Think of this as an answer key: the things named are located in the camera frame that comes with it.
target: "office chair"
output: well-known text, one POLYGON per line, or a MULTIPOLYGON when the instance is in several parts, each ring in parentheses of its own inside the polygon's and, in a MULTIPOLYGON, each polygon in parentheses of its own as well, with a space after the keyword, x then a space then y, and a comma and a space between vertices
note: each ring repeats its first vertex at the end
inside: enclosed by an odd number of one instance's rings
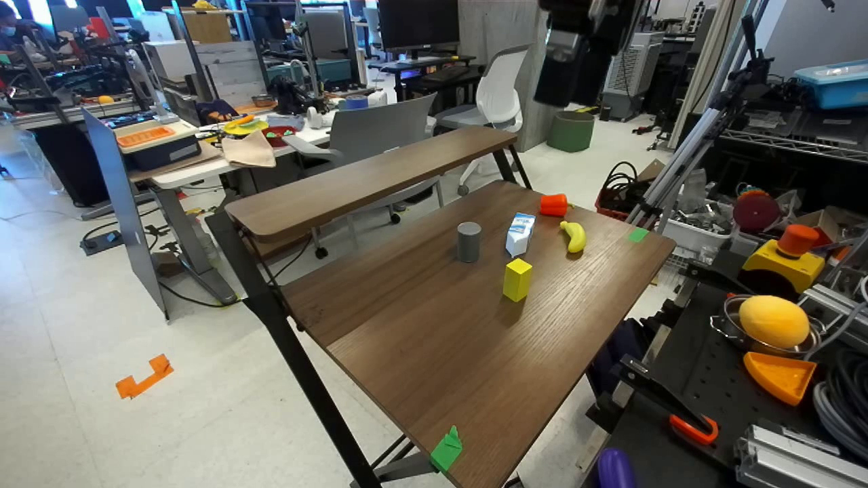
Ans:
MULTIPOLYGON (((499 128, 517 132, 524 125, 521 97, 514 91, 514 79, 524 64, 525 49, 507 49, 499 52, 484 76, 477 84, 475 106, 456 106, 435 114, 435 129, 456 129, 456 128, 499 128)), ((467 196, 469 175, 479 168, 479 159, 472 159, 461 179, 458 193, 467 196)))
MULTIPOLYGON (((320 149, 320 147, 313 147, 302 139, 296 139, 296 136, 285 136, 285 141, 300 158, 326 159, 326 166, 320 166, 320 170, 328 170, 335 166, 349 166, 354 159, 374 158, 387 149, 429 139, 431 136, 429 132, 431 102, 434 102, 434 94, 411 97, 411 101, 393 102, 393 106, 364 107, 364 112, 335 112, 332 122, 330 122, 328 149, 320 149)), ((434 189, 441 204, 435 179, 429 179, 429 182, 416 182, 407 189, 399 189, 399 193, 366 205, 364 212, 387 209, 391 221, 400 221, 400 216, 393 209, 399 204, 403 204, 407 197, 425 193, 425 189, 434 189)))

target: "table top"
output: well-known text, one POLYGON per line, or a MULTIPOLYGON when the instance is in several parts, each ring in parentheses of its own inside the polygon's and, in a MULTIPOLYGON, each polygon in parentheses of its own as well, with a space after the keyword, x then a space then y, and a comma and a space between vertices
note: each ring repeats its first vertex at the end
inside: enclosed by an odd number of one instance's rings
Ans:
POLYGON ((540 196, 487 183, 285 286, 298 326, 423 450, 456 425, 456 486, 502 486, 671 251, 656 232, 582 209, 566 257, 559 220, 537 216, 532 289, 502 299, 503 229, 540 196), (479 261, 453 261, 456 225, 479 221, 479 261))
MULTIPOLYGON (((309 143, 328 143, 328 128, 321 128, 321 129, 302 128, 296 136, 309 141, 309 143)), ((274 158, 288 158, 292 151, 296 149, 290 143, 288 147, 274 147, 274 158)), ((246 166, 231 162, 231 159, 224 159, 220 154, 222 151, 217 151, 214 147, 201 143, 201 154, 198 158, 186 158, 186 159, 178 159, 178 162, 170 162, 170 166, 160 166, 153 170, 130 170, 130 182, 133 183, 153 182, 161 189, 172 189, 172 187, 184 187, 184 183, 206 179, 206 175, 220 175, 220 173, 231 173, 235 168, 246 168, 246 166)))
POLYGON ((224 212, 258 238, 298 229, 307 232, 400 187, 431 179, 479 154, 503 149, 513 141, 514 132, 491 128, 453 129, 267 193, 258 193, 244 200, 232 200, 224 205, 224 212))
POLYGON ((400 72, 400 70, 416 70, 429 64, 444 64, 444 63, 469 63, 472 57, 449 53, 449 57, 416 57, 416 60, 393 60, 393 63, 369 63, 376 70, 385 72, 400 72))

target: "wooden table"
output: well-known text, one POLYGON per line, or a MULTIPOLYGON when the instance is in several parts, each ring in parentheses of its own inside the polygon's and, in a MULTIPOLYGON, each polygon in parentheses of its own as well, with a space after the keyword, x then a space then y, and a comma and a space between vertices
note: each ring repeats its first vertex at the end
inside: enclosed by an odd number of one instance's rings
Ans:
POLYGON ((629 238, 631 227, 572 209, 587 229, 579 257, 566 257, 556 220, 540 220, 529 247, 534 285, 524 303, 502 299, 503 229, 514 212, 537 212, 537 193, 487 183, 407 225, 376 250, 335 261, 281 289, 263 282, 244 238, 307 232, 320 221, 429 179, 514 136, 456 129, 271 193, 235 200, 208 216, 246 305, 263 320, 328 437, 359 486, 376 486, 321 379, 300 327, 423 450, 456 425, 464 454, 448 471, 458 486, 499 486, 582 376, 671 244, 629 238), (456 225, 483 225, 483 257, 453 261, 456 225))
POLYGON ((503 162, 503 154, 514 141, 514 132, 469 128, 453 129, 435 139, 425 139, 359 162, 326 170, 254 197, 232 200, 224 212, 241 221, 254 238, 275 238, 285 232, 309 232, 311 227, 359 209, 376 197, 385 197, 415 182, 439 175, 456 166, 467 166, 479 154, 499 159, 499 170, 507 182, 514 182, 503 162))
POLYGON ((290 286, 298 326, 431 452, 449 425, 456 486, 499 486, 671 251, 656 232, 572 209, 586 251, 564 251, 559 220, 537 220, 524 303, 502 299, 503 229, 540 196, 491 183, 407 225, 391 244, 330 262, 290 286), (479 261, 453 257, 456 225, 483 225, 479 261))

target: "orange object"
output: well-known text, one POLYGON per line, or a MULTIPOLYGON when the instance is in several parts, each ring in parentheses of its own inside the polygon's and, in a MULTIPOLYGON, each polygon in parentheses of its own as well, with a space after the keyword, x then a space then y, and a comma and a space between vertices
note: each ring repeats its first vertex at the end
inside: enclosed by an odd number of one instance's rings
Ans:
POLYGON ((172 136, 170 128, 153 125, 153 128, 147 128, 147 129, 117 136, 117 143, 118 143, 118 149, 133 149, 133 147, 153 143, 153 141, 168 139, 168 136, 172 136))
POLYGON ((566 216, 566 212, 570 212, 570 204, 566 204, 564 193, 540 197, 540 213, 541 216, 566 216))
POLYGON ((149 362, 153 375, 149 375, 147 379, 136 383, 133 376, 125 376, 117 383, 118 399, 136 399, 172 370, 164 356, 157 356, 149 362))
POLYGON ((704 418, 711 430, 700 430, 697 425, 692 425, 689 419, 682 419, 678 415, 669 415, 667 423, 680 440, 685 440, 689 444, 697 444, 697 446, 712 446, 712 441, 720 437, 720 429, 715 425, 712 418, 704 418))
POLYGON ((788 407, 796 407, 804 399, 804 391, 816 370, 816 362, 811 360, 795 360, 754 349, 743 356, 743 366, 762 391, 788 407))
POLYGON ((800 257, 807 250, 812 250, 818 244, 818 229, 811 225, 787 225, 780 240, 779 240, 779 251, 788 254, 788 257, 800 257))

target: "orange toy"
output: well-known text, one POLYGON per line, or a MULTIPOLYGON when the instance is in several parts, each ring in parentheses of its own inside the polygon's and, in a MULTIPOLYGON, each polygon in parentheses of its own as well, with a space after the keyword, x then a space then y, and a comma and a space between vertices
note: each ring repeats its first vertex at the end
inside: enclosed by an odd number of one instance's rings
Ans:
POLYGON ((804 399, 811 376, 816 370, 816 362, 811 360, 765 356, 754 349, 743 356, 743 366, 762 391, 788 407, 796 407, 804 399))
POLYGON ((570 212, 570 204, 566 204, 564 193, 540 197, 540 213, 541 216, 566 216, 566 212, 570 212))
POLYGON ((147 379, 141 379, 141 383, 136 383, 133 376, 125 376, 125 379, 117 383, 118 399, 136 399, 136 395, 141 395, 147 387, 157 385, 161 376, 168 376, 168 375, 172 370, 164 356, 157 356, 157 358, 152 358, 149 362, 152 362, 152 368, 153 368, 152 376, 147 376, 147 379))

